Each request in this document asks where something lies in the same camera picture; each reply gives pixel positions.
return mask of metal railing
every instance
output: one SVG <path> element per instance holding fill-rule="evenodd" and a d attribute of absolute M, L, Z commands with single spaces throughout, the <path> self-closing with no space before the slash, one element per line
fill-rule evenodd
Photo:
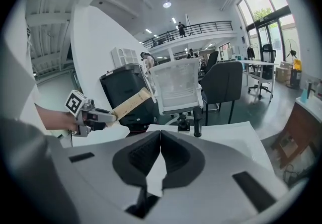
<path fill-rule="evenodd" d="M 209 32 L 232 31 L 232 26 L 231 26 L 231 21 L 217 21 L 217 22 L 208 22 L 208 23 L 186 26 L 184 28 L 184 31 L 187 37 L 191 35 L 209 33 Z M 165 44 L 167 42 L 174 41 L 179 38 L 181 38 L 181 35 L 179 34 L 179 30 L 174 29 L 172 31 L 168 31 L 166 33 L 162 33 L 158 35 L 157 38 L 146 40 L 142 43 L 142 45 L 147 49 L 151 49 L 159 45 Z"/>

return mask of round ceiling lamp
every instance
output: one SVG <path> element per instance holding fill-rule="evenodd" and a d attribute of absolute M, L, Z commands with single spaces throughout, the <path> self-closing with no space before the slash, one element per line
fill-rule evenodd
<path fill-rule="evenodd" d="M 168 0 L 167 2 L 165 2 L 165 3 L 163 4 L 163 7 L 167 9 L 167 8 L 171 7 L 171 5 L 172 5 L 172 4 L 171 4 L 170 0 Z"/>

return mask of white mesh chair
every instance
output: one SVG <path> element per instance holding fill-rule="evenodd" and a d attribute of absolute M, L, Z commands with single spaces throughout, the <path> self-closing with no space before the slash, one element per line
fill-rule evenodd
<path fill-rule="evenodd" d="M 150 69 L 160 115 L 203 108 L 201 86 L 198 84 L 199 59 L 181 59 L 154 66 Z M 176 122 L 179 115 L 166 125 Z"/>

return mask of tree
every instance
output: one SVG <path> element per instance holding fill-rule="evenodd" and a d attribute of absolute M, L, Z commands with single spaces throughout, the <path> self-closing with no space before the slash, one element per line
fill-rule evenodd
<path fill-rule="evenodd" d="M 266 8 L 266 9 L 261 9 L 261 10 L 256 10 L 254 11 L 253 15 L 254 15 L 254 20 L 257 21 L 259 20 L 260 18 L 263 18 L 267 15 L 269 15 L 270 13 L 272 12 L 271 8 Z M 269 26 L 269 28 L 273 28 L 273 27 L 276 27 L 277 26 L 277 23 L 274 23 L 274 24 L 271 24 Z"/>

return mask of gray floor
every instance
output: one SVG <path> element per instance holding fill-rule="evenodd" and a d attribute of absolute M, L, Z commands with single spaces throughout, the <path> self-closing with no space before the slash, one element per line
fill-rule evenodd
<path fill-rule="evenodd" d="M 249 78 L 249 86 L 257 83 Z M 243 77 L 241 98 L 235 102 L 231 122 L 239 123 L 249 121 L 261 140 L 278 134 L 284 128 L 289 118 L 295 99 L 301 95 L 300 90 L 292 90 L 285 85 L 275 82 L 274 97 L 269 103 L 270 94 L 262 91 L 262 99 L 253 104 L 256 90 L 248 94 L 246 76 Z M 208 125 L 228 124 L 231 102 L 222 103 L 220 113 L 209 111 Z M 168 115 L 158 118 L 159 124 L 165 124 L 171 117 Z M 205 125 L 205 113 L 202 124 Z"/>

